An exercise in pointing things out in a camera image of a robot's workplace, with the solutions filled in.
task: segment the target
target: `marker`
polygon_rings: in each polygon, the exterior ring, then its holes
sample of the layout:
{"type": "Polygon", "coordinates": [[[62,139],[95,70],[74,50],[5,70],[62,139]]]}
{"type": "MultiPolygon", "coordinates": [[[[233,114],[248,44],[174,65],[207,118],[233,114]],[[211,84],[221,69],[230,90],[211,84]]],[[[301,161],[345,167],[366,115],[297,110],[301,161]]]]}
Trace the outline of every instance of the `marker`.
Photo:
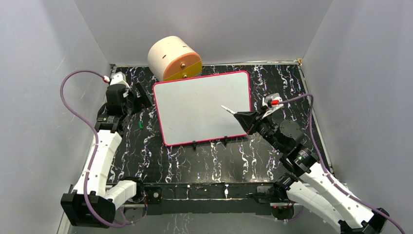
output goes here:
{"type": "Polygon", "coordinates": [[[230,112],[232,115],[235,114],[235,112],[233,112],[233,111],[232,111],[231,109],[229,109],[228,107],[225,107],[225,106],[223,106],[223,105],[221,105],[221,107],[222,107],[224,110],[230,112]]]}

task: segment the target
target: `marble pattern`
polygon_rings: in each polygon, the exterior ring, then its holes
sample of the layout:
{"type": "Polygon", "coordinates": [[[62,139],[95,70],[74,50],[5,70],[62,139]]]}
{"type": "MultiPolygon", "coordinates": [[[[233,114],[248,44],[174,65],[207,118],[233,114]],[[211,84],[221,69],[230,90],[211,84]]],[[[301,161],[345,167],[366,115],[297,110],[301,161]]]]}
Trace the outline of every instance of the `marble pattern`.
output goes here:
{"type": "MultiPolygon", "coordinates": [[[[157,82],[148,67],[120,67],[127,82],[142,83],[153,99],[152,86],[157,82]]],[[[297,65],[220,65],[204,66],[202,75],[247,71],[250,75],[252,108],[259,107],[266,95],[279,93],[285,99],[305,93],[297,65]]],[[[297,121],[305,132],[304,145],[312,148],[308,131],[309,102],[302,99],[273,114],[275,122],[297,121]]],[[[314,135],[323,152],[314,124],[314,135]]],[[[280,154],[259,135],[192,145],[167,147],[162,142],[156,107],[131,117],[108,176],[116,183],[124,176],[141,176],[145,183],[249,183],[277,180],[287,170],[280,164],[280,154]],[[143,122],[139,129],[138,122],[143,122]]]]}

